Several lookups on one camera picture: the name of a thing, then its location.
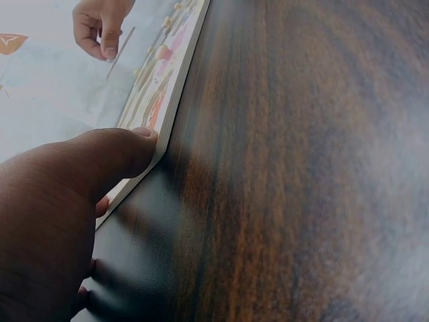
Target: finger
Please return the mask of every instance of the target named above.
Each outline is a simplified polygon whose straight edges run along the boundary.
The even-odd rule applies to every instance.
[[[76,43],[92,57],[106,60],[101,54],[101,47],[97,42],[97,30],[95,30],[94,37],[95,26],[96,22],[92,18],[79,12],[78,9],[73,11],[73,34]]]
[[[101,33],[101,53],[107,59],[115,59],[119,50],[119,36],[123,17],[116,11],[101,14],[103,30]]]
[[[89,263],[89,268],[88,268],[88,271],[86,272],[85,278],[90,278],[93,275],[95,271],[95,263],[96,263],[95,259],[91,258],[91,261]]]
[[[87,308],[89,304],[89,292],[83,286],[79,288],[78,294],[72,303],[72,312],[71,318],[76,314],[81,312],[83,309]]]
[[[109,198],[104,196],[95,206],[95,217],[100,218],[104,216],[109,208]]]
[[[156,133],[146,128],[96,129],[51,147],[49,163],[70,188],[98,202],[120,180],[133,178],[149,166],[156,140]]]

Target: board book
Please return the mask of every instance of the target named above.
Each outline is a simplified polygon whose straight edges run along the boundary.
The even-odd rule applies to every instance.
[[[97,219],[98,228],[166,152],[210,0],[137,0],[111,64],[88,57],[74,43],[70,19],[77,3],[2,3],[0,162],[94,128],[155,130],[158,142],[151,164],[108,194],[111,205]],[[35,16],[49,23],[37,24]]]

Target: wooden table surface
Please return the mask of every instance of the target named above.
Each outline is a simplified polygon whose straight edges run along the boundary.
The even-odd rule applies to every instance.
[[[427,0],[212,0],[76,320],[429,320],[428,102]]]

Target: adult hand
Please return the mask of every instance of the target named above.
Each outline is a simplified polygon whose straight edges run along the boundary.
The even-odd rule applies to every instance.
[[[73,11],[74,39],[91,56],[114,59],[125,17],[135,0],[82,0]]]
[[[63,321],[83,308],[103,197],[142,173],[155,145],[148,129],[100,129],[0,164],[0,321]]]

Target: fingernail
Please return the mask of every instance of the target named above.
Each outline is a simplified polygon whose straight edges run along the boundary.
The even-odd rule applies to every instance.
[[[133,131],[137,132],[137,133],[139,133],[142,136],[145,136],[147,138],[150,137],[153,133],[153,131],[148,127],[138,127],[137,129],[134,129]]]
[[[115,59],[116,57],[116,48],[115,47],[107,47],[105,49],[105,57],[107,59]]]

